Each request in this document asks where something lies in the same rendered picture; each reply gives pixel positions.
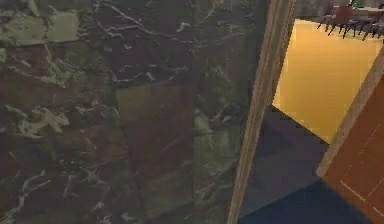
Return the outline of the dark red dining chair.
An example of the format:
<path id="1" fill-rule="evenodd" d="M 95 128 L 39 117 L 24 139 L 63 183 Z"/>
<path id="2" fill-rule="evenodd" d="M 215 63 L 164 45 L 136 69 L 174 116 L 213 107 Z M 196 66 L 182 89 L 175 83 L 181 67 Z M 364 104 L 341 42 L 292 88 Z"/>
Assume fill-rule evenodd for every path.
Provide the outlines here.
<path id="1" fill-rule="evenodd" d="M 336 6 L 333 3 L 333 0 L 322 0 L 322 2 L 323 12 L 318 28 L 320 28 L 322 25 L 325 25 L 325 31 L 328 33 L 328 35 L 331 35 L 337 26 L 339 26 L 340 29 L 343 29 L 346 25 L 349 24 L 353 13 L 351 3 Z"/>
<path id="2" fill-rule="evenodd" d="M 384 4 L 379 5 L 378 7 L 374 8 L 384 8 Z M 380 21 L 380 19 L 384 16 L 383 15 L 376 15 L 376 16 L 368 16 L 368 15 L 353 15 L 350 18 L 349 24 L 345 26 L 344 35 L 350 30 L 353 30 L 354 34 L 353 36 L 360 35 L 361 32 L 368 28 L 367 33 L 364 35 L 364 38 L 367 37 L 369 32 L 374 28 L 375 25 L 377 25 Z"/>

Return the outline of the brown wooden room door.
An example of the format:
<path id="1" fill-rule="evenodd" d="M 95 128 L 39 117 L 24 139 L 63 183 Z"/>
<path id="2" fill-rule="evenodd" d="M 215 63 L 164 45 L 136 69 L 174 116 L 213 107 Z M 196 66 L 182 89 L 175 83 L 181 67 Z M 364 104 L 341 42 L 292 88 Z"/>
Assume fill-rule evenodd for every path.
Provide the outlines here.
<path id="1" fill-rule="evenodd" d="M 359 114 L 324 180 L 372 224 L 384 224 L 384 78 Z"/>

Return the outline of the pale dining table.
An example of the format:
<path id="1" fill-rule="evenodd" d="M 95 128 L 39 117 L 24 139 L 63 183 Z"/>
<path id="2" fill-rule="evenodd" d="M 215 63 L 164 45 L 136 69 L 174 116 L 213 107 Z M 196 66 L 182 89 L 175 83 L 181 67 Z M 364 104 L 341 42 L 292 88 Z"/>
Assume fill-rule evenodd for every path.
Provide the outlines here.
<path id="1" fill-rule="evenodd" d="M 376 16 L 383 15 L 384 8 L 374 8 L 374 7 L 353 7 L 350 6 L 353 15 L 368 15 L 368 16 Z"/>

